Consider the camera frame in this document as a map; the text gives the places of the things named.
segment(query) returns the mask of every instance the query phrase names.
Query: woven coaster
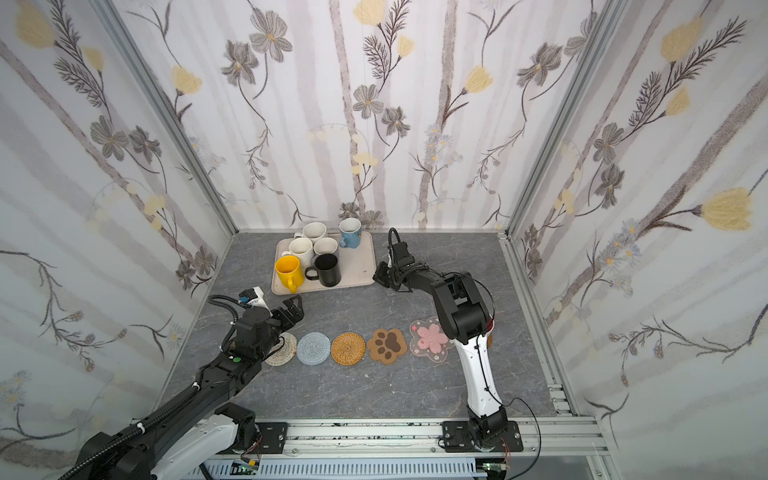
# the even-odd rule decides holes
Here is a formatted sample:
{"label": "woven coaster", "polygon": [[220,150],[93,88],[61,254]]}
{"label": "woven coaster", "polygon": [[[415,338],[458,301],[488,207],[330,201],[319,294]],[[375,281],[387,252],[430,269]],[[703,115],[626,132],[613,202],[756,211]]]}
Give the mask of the woven coaster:
{"label": "woven coaster", "polygon": [[354,365],[366,354],[366,341],[357,333],[342,333],[333,340],[331,356],[341,365]]}
{"label": "woven coaster", "polygon": [[277,344],[274,347],[272,347],[272,349],[270,350],[270,353],[276,350],[277,350],[277,353],[272,355],[270,358],[264,360],[264,362],[266,362],[267,365],[271,365],[271,366],[285,365],[293,358],[294,355],[296,355],[296,337],[293,336],[293,334],[288,332],[281,333],[280,336],[283,337],[283,339],[278,340]]}
{"label": "woven coaster", "polygon": [[399,329],[376,330],[366,346],[371,351],[371,359],[384,365],[392,365],[397,357],[408,352],[408,344]]}
{"label": "woven coaster", "polygon": [[331,341],[320,332],[307,333],[296,346],[296,356],[305,365],[319,365],[331,353]]}

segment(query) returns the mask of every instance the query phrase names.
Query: robotic arm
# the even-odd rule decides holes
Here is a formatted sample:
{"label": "robotic arm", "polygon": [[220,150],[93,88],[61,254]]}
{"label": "robotic arm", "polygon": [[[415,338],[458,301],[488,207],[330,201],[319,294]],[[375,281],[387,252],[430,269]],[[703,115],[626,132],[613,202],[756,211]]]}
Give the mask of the robotic arm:
{"label": "robotic arm", "polygon": [[493,318],[467,272],[439,273],[417,262],[394,228],[389,229],[389,262],[381,262],[373,279],[396,292],[423,290],[435,301],[443,333],[453,342],[462,360],[467,382],[469,435],[475,448],[490,451],[507,432],[507,412],[497,400],[488,361],[488,333]]}
{"label": "robotic arm", "polygon": [[[218,300],[245,308],[243,317]],[[115,435],[99,432],[91,437],[83,445],[75,467],[60,480],[176,479],[189,472],[190,466],[221,450],[230,446],[245,450],[253,444],[257,434],[253,412],[243,407],[227,403],[207,421],[198,422],[261,371],[262,361],[280,334],[304,317],[301,297],[292,296],[283,301],[285,308],[270,311],[256,287],[242,292],[240,301],[214,295],[209,302],[227,308],[233,316],[221,353],[197,370],[191,386],[139,423]]]}

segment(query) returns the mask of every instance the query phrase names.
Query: gray marble surface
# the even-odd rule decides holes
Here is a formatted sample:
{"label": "gray marble surface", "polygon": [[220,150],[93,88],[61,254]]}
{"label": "gray marble surface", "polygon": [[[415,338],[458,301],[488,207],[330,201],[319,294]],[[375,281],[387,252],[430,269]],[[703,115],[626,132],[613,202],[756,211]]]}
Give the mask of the gray marble surface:
{"label": "gray marble surface", "polygon": [[[261,286],[270,308],[287,296],[270,289],[275,248],[285,233],[239,233],[221,266],[212,293],[236,296]],[[489,350],[496,388],[506,402],[522,397],[537,415],[554,415],[547,385],[538,363],[501,247],[494,233],[404,233],[417,260],[438,271],[467,270],[493,293],[496,326]],[[386,258],[386,234],[373,235],[376,262]],[[333,341],[344,332],[366,340],[375,329],[399,328],[406,342],[414,320],[435,315],[432,298],[423,292],[395,293],[370,286],[305,293],[304,320],[290,332],[301,339],[319,331]],[[218,354],[229,328],[230,314],[206,305],[189,334],[168,383],[164,400],[192,382],[198,366]],[[461,363],[450,349],[444,363],[406,353],[385,366],[369,355],[354,366],[341,366],[329,357],[318,366],[296,357],[286,365],[263,364],[261,373],[235,399],[257,418],[404,418],[467,416],[467,389]],[[509,415],[529,415],[515,402]]]}

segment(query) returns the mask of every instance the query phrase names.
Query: blue mug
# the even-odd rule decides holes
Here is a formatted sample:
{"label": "blue mug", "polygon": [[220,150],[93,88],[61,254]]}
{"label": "blue mug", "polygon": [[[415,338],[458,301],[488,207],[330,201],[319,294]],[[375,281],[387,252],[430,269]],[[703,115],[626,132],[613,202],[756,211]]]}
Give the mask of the blue mug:
{"label": "blue mug", "polygon": [[342,248],[357,248],[360,245],[360,234],[362,233],[362,223],[356,218],[347,218],[339,223],[341,231],[341,240],[339,246]]}

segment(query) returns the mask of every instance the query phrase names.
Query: pink flower coaster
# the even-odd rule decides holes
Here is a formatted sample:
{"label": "pink flower coaster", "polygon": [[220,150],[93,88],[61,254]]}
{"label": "pink flower coaster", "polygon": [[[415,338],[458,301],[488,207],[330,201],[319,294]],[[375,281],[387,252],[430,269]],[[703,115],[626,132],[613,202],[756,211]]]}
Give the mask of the pink flower coaster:
{"label": "pink flower coaster", "polygon": [[416,356],[427,356],[435,363],[443,363],[448,358],[448,349],[453,343],[440,328],[440,319],[430,316],[426,322],[416,320],[411,323],[411,353]]}

